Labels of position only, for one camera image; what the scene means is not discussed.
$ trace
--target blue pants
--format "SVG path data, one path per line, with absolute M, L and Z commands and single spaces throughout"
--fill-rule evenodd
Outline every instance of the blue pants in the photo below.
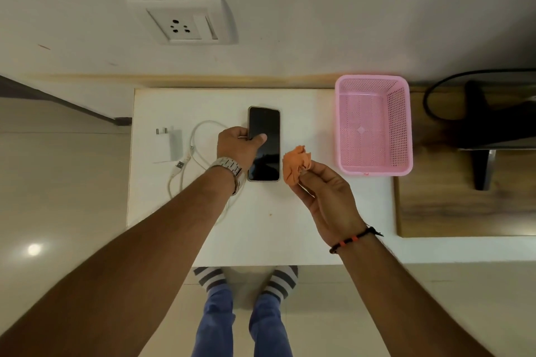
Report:
M 192 357 L 231 357 L 233 355 L 233 295 L 227 284 L 209 291 L 203 317 L 196 334 Z M 291 357 L 291 346 L 281 321 L 279 301 L 272 295 L 259 296 L 249 321 L 255 341 L 255 357 Z

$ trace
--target striped sock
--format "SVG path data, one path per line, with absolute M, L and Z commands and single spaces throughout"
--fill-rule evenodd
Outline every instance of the striped sock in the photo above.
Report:
M 292 292 L 298 283 L 297 266 L 278 266 L 270 278 L 270 282 L 261 294 L 275 296 L 279 302 Z
M 198 267 L 194 269 L 193 273 L 199 281 L 199 285 L 205 288 L 209 296 L 214 293 L 214 291 L 210 292 L 212 289 L 220 285 L 227 285 L 227 280 L 221 267 Z

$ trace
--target black phone screen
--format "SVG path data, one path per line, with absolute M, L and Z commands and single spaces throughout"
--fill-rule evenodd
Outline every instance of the black phone screen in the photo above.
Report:
M 250 181 L 278 181 L 280 173 L 279 132 L 281 116 L 279 110 L 265 107 L 249 108 L 248 138 L 264 133 L 268 140 L 260 146 L 253 165 L 249 169 Z

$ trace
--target orange cloth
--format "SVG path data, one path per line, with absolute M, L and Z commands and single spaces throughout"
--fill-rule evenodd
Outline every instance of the orange cloth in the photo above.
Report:
M 311 153 L 299 145 L 283 156 L 283 179 L 289 186 L 298 184 L 300 172 L 311 168 Z

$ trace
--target metal watch strap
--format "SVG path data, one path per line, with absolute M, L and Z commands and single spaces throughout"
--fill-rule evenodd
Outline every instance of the metal watch strap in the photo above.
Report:
M 242 167 L 232 158 L 229 157 L 220 157 L 216 161 L 214 161 L 211 166 L 209 167 L 223 167 L 228 169 L 232 172 L 234 178 L 235 178 L 235 190 L 233 192 L 233 195 L 236 195 L 238 190 L 240 189 L 240 179 L 238 178 L 238 175 L 240 171 L 242 171 Z

